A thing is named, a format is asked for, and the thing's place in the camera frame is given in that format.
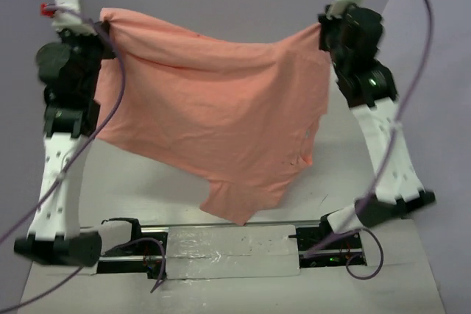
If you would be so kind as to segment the salmon pink t-shirt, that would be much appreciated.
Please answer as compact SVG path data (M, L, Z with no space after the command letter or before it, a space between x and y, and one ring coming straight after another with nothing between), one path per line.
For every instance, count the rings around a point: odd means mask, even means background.
M201 210L234 224L279 205L327 112L320 26L234 43L132 10L100 17L119 54L99 72L99 139L206 179Z

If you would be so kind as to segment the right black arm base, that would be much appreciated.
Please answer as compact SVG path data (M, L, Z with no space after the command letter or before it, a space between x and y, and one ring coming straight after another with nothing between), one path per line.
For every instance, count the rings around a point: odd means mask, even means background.
M322 221L295 221L294 226L295 233L289 235L289 238L297 242L301 269L342 267L348 260L350 265L366 265L364 248L358 233L338 239L314 255L304 257L307 250L326 238L330 232Z

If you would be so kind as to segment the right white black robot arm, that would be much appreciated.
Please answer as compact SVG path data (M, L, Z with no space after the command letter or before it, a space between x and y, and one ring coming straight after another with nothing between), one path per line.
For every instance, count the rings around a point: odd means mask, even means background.
M321 243L334 249L345 233L404 218L436 201L416 175L400 125L394 122L399 96L391 71L377 60L383 34L379 13L348 5L319 15L319 48L330 55L336 83L364 135L378 183L352 205L324 215Z

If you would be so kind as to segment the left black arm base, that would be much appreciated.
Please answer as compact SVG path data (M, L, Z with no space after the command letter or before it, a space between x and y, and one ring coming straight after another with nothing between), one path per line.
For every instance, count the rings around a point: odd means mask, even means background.
M104 242L98 274L146 274L158 283L166 280L167 228L143 226L136 218L109 218L99 231Z

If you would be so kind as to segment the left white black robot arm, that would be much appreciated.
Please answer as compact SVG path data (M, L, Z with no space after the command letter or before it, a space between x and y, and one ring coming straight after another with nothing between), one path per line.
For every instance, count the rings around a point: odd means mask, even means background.
M14 252L41 265L91 267L102 239L96 231L81 231L79 198L88 139L99 120L94 96L101 61L113 54L92 29L57 34L59 41L42 46L35 57L45 85L45 165L39 205L26 236L15 239Z

